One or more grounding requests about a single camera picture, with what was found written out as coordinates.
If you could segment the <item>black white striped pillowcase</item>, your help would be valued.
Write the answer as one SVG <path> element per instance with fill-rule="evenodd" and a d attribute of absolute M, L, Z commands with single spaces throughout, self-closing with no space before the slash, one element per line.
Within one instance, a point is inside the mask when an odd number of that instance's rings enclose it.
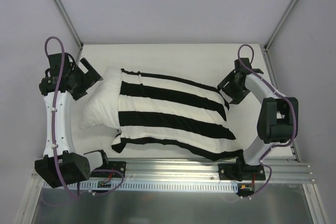
<path fill-rule="evenodd" d="M 191 80 L 121 69 L 120 127 L 111 148 L 175 145 L 217 161 L 243 149 L 229 129 L 229 102 L 215 88 Z"/>

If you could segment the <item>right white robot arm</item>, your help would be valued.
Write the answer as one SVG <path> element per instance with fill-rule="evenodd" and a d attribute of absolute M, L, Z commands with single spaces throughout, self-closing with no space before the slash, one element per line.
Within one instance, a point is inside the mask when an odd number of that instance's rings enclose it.
<path fill-rule="evenodd" d="M 257 121 L 257 137 L 252 144 L 238 155 L 234 163 L 218 165 L 221 180 L 266 179 L 262 161 L 275 147 L 291 145 L 297 136 L 298 106 L 294 97 L 277 91 L 263 78 L 260 69 L 253 69 L 248 58 L 237 59 L 235 68 L 217 86 L 230 97 L 231 104 L 240 104 L 252 93 L 261 104 Z"/>

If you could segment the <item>left aluminium frame post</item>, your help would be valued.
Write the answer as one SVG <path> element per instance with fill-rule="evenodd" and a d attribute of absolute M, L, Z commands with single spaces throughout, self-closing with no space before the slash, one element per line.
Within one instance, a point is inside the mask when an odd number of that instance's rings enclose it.
<path fill-rule="evenodd" d="M 78 46 L 79 50 L 81 50 L 82 47 L 83 47 L 83 42 L 80 39 L 80 36 L 79 36 L 79 34 L 78 34 L 74 24 L 73 24 L 68 12 L 67 12 L 62 0 L 52 0 L 52 1 L 55 5 L 57 11 L 60 13 L 60 15 L 61 15 L 66 27 L 68 28 L 72 38 L 74 39 L 76 45 Z"/>

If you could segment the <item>white pillow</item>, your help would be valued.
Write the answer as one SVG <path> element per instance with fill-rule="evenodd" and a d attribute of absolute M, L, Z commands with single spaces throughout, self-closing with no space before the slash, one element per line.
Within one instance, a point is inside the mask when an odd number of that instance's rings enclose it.
<path fill-rule="evenodd" d="M 108 67 L 103 80 L 84 106 L 80 127 L 104 125 L 113 129 L 120 128 L 118 98 L 121 90 L 121 69 Z"/>

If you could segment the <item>right aluminium frame post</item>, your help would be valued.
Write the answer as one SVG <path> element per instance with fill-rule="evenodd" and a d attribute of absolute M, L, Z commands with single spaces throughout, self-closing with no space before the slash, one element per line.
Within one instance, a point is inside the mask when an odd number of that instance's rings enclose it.
<path fill-rule="evenodd" d="M 299 3 L 300 0 L 290 0 L 290 2 L 288 3 L 285 11 L 283 12 L 283 14 L 281 15 L 281 18 L 279 19 L 279 21 L 277 22 L 273 32 L 271 33 L 269 39 L 267 40 L 264 49 L 267 51 L 270 49 L 270 47 L 273 45 L 273 43 L 275 42 L 276 38 L 278 37 L 278 35 L 280 34 L 280 32 L 282 31 L 282 29 L 284 28 L 287 20 L 289 19 L 290 15 L 292 14 L 292 12 L 294 11 L 294 9 L 296 8 L 297 4 Z"/>

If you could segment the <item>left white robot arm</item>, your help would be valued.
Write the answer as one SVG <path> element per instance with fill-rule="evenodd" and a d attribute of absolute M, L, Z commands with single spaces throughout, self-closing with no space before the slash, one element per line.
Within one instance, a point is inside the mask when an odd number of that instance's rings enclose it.
<path fill-rule="evenodd" d="M 110 170 L 105 151 L 78 154 L 70 120 L 71 101 L 81 99 L 103 78 L 85 58 L 80 62 L 87 72 L 68 53 L 52 54 L 48 60 L 49 68 L 39 84 L 47 112 L 47 138 L 43 157 L 35 161 L 35 171 L 52 188 L 86 181 L 92 172 L 103 177 Z"/>

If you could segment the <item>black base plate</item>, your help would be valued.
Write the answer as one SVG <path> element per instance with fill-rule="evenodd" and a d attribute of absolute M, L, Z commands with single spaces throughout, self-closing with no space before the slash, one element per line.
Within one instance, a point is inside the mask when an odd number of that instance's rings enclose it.
<path fill-rule="evenodd" d="M 266 180 L 264 168 L 261 165 L 238 165 L 234 163 L 218 164 L 218 175 L 220 180 Z"/>
<path fill-rule="evenodd" d="M 108 170 L 114 170 L 114 172 L 103 172 L 101 174 L 103 177 L 121 178 L 121 175 L 119 173 L 116 173 L 115 171 L 118 171 L 123 176 L 125 176 L 127 170 L 127 163 L 125 161 L 108 161 L 108 163 L 104 165 L 103 168 Z"/>

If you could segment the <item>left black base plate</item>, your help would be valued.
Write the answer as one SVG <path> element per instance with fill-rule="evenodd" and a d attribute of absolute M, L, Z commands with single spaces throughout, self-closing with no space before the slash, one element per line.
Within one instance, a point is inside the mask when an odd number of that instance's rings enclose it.
<path fill-rule="evenodd" d="M 118 171 L 123 176 L 125 176 L 127 170 L 127 163 L 125 161 L 108 161 L 108 163 L 104 165 L 103 168 L 108 170 L 114 170 L 114 172 L 103 172 L 101 174 L 103 177 L 121 178 L 121 175 L 119 173 L 116 173 L 115 171 Z"/>

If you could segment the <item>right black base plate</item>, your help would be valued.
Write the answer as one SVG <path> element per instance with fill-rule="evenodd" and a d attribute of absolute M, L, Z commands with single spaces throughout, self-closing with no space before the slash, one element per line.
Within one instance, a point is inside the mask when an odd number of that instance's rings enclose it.
<path fill-rule="evenodd" d="M 220 180 L 266 180 L 264 168 L 261 165 L 238 165 L 234 163 L 218 164 L 218 175 Z"/>

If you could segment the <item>aluminium frame post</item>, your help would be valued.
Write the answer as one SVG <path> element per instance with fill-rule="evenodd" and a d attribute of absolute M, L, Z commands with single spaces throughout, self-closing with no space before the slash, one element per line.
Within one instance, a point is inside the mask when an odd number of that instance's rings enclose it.
<path fill-rule="evenodd" d="M 270 47 L 273 45 L 273 43 L 275 42 L 276 38 L 278 37 L 278 35 L 280 34 L 280 32 L 282 31 L 282 29 L 284 28 L 287 20 L 289 19 L 290 15 L 292 14 L 292 12 L 294 11 L 294 9 L 296 8 L 297 4 L 299 3 L 300 0 L 290 0 L 290 2 L 288 3 L 285 11 L 283 12 L 283 14 L 281 15 L 281 18 L 279 19 L 279 21 L 277 22 L 273 32 L 271 33 L 269 39 L 267 40 L 264 49 L 267 51 L 270 49 Z"/>
<path fill-rule="evenodd" d="M 79 36 L 79 34 L 78 34 L 74 24 L 73 24 L 68 12 L 67 12 L 62 0 L 52 0 L 52 1 L 55 5 L 57 11 L 60 13 L 60 15 L 61 15 L 66 27 L 68 28 L 72 38 L 74 39 L 76 45 L 78 46 L 79 50 L 81 50 L 82 47 L 83 47 L 83 42 L 80 39 L 80 36 Z"/>

